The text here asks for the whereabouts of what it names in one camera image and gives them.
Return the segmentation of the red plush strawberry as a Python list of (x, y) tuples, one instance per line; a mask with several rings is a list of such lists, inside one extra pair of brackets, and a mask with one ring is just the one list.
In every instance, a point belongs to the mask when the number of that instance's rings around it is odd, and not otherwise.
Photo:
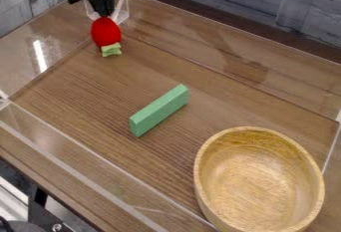
[(118, 56), (122, 53), (122, 31), (112, 18), (101, 17), (94, 21), (91, 36), (103, 57)]

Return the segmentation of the green rectangular block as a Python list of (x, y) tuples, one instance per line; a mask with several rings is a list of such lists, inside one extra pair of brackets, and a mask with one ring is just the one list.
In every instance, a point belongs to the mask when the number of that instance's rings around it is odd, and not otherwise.
[(188, 102), (189, 89), (185, 85), (178, 85), (130, 117), (133, 135), (146, 134)]

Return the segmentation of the wooden bowl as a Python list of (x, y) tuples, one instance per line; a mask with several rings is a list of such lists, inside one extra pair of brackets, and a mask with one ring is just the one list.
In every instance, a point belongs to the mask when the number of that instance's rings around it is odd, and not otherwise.
[(321, 211), (325, 183), (307, 149), (257, 126), (218, 132), (193, 165), (201, 211), (220, 232), (304, 232)]

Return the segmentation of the clear acrylic corner bracket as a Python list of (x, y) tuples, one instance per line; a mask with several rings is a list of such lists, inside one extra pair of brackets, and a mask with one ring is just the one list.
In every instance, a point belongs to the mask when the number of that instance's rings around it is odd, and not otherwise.
[[(86, 6), (86, 13), (87, 17), (95, 21), (101, 18), (99, 13), (94, 10), (91, 3), (89, 0), (85, 0), (85, 6)], [(129, 18), (130, 18), (130, 3), (129, 0), (120, 0), (116, 11), (112, 14), (110, 18), (113, 21), (121, 25)]]

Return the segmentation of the black table leg mount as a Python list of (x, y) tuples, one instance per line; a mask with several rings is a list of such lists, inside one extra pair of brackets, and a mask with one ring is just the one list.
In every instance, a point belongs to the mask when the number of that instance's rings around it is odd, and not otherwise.
[(75, 232), (39, 204), (0, 187), (0, 232)]

